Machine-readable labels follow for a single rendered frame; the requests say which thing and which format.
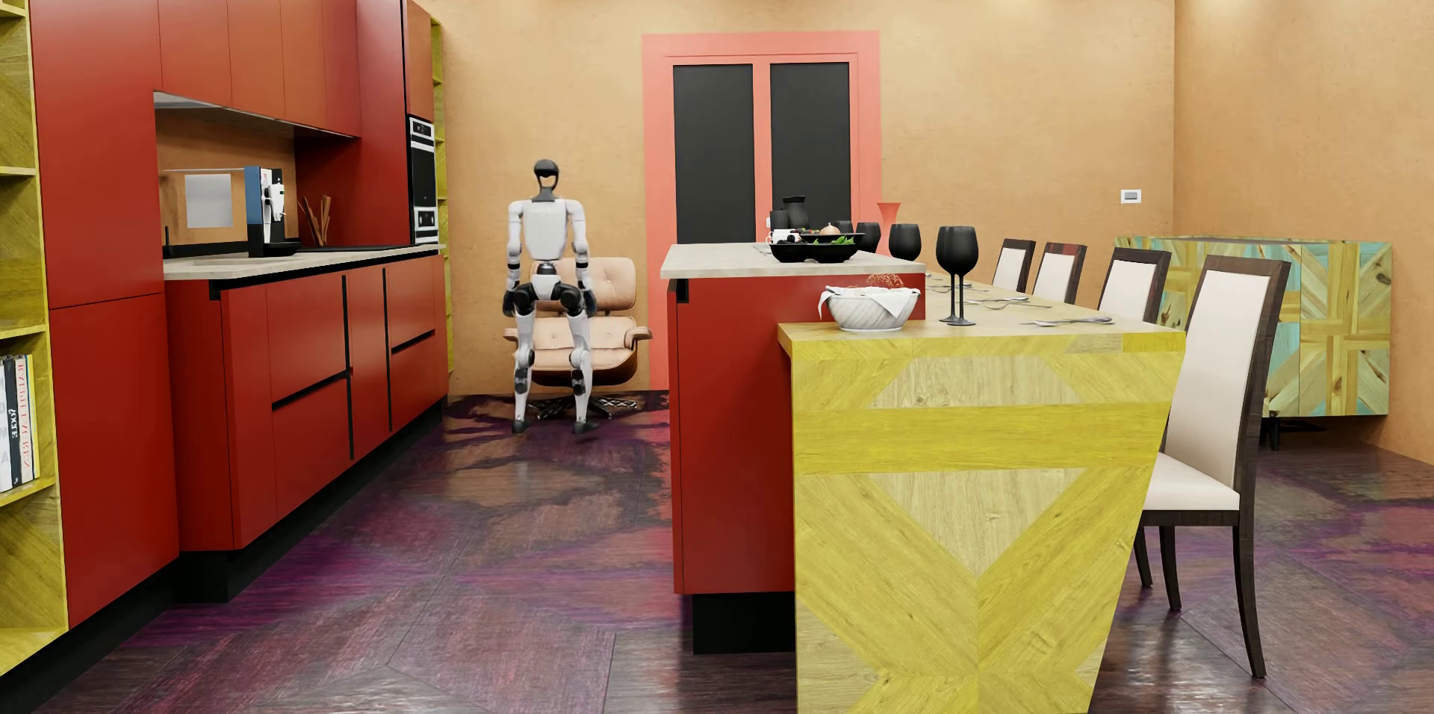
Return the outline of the robot leg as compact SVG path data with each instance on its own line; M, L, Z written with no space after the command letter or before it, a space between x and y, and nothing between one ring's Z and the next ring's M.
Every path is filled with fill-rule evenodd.
M531 390L531 371L535 361L533 331L538 303L532 282L521 282L519 290L519 311L513 317L516 325L516 353L513 356L515 410L512 432L515 434L528 430L528 396Z
M594 386L594 368L591 353L591 323L584 313L584 297L578 285L558 282L552 300L561 303L565 310L572 348L569 353L571 384L575 400L574 434L585 434L597 426L588 420L588 403Z

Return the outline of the right robot leg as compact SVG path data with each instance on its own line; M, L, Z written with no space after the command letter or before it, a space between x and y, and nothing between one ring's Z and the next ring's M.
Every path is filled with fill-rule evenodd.
M515 434L528 430L528 396L531 390L531 371L535 361L533 331L538 303L532 282L521 282L519 290L519 311L513 317L516 325L516 353L513 356L515 410L512 432Z

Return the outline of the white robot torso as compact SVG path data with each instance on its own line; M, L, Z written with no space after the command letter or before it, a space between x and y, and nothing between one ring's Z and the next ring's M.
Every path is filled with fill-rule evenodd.
M561 282L555 262L566 249L568 216L566 199L528 199L522 209L523 239L535 262L531 285L542 301L551 300L554 285Z

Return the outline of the narrow yellow wooden shelf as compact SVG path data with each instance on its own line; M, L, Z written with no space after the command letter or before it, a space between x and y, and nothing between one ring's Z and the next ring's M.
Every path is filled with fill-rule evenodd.
M445 290L445 320L446 320L446 351L447 351L447 368L453 373L455 368L455 346L453 346L453 301L452 301L452 249L449 249L450 228L449 228L449 205L447 205L447 163L446 163L446 123L445 123L445 102L443 102L443 57L442 57L442 24L437 19L430 20L432 29L432 57L433 57L433 90L435 90L435 158L436 158L436 202L437 202L437 228L439 228L439 242L443 245L443 290Z

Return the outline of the red kitchen island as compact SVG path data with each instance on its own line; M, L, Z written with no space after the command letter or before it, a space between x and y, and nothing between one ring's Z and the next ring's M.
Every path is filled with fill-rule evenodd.
M668 281L673 571L694 654L792 652L794 541L790 361L780 323L816 323L826 285L925 267L855 252L780 264L757 242L673 245Z

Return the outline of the red base cabinets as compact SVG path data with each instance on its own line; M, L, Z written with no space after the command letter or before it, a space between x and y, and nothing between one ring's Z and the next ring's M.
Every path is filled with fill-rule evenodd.
M443 258L165 281L182 552L247 548L449 387Z

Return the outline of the salmon framed double door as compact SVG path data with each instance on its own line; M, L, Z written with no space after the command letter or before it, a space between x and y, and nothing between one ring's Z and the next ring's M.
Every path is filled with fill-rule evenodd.
M847 63L850 209L847 219L876 219L882 199L880 34L860 32L695 32L644 34L641 39L645 186L647 313L652 331L650 387L665 390L670 377L667 282L660 277L677 242L675 133L673 69L678 65L750 65L753 67L754 196L751 235L764 229L773 206L771 90L773 63Z

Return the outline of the red oven housing cabinet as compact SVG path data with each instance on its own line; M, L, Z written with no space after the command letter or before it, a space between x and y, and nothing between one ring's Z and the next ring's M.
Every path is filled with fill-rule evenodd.
M435 118L430 20L413 0L357 0L361 133L353 219L364 245L413 245L406 118Z

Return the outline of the black fruit tray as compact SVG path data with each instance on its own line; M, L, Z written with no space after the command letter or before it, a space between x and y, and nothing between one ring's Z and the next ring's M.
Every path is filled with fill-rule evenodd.
M855 257L865 234L789 234L771 239L769 249L782 264L816 262L835 265Z

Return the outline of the black coffee machine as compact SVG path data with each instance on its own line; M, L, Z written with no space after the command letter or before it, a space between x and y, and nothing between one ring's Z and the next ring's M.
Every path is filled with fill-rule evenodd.
M284 235L285 184L280 169L244 166L247 252L250 258L285 258L300 239Z

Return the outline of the grey backsplash panel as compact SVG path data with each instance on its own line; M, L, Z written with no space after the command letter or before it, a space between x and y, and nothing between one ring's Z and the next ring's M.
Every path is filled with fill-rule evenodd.
M232 172L184 173L185 227L227 229L234 227Z

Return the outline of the yellow patterned wooden table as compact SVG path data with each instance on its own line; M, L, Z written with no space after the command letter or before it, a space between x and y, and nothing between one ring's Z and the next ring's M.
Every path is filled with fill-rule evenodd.
M797 714L1083 714L1186 335L782 323Z

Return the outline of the row of books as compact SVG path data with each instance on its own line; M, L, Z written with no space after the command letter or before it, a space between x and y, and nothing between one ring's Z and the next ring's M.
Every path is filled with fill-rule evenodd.
M0 356L0 490L40 475L30 354Z

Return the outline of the turquoise yellow patchwork sideboard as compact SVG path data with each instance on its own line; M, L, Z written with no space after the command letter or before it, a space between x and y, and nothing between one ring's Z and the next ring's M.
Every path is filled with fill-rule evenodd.
M1263 391L1262 432L1273 446L1286 419L1387 414L1390 242L1219 235L1130 235L1114 242L1172 257L1156 317L1170 328L1184 328L1210 255L1289 265Z

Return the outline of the red wall cabinets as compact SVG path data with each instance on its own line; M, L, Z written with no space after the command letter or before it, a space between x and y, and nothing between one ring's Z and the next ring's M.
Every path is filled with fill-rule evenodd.
M357 0L156 0L159 93L361 130Z

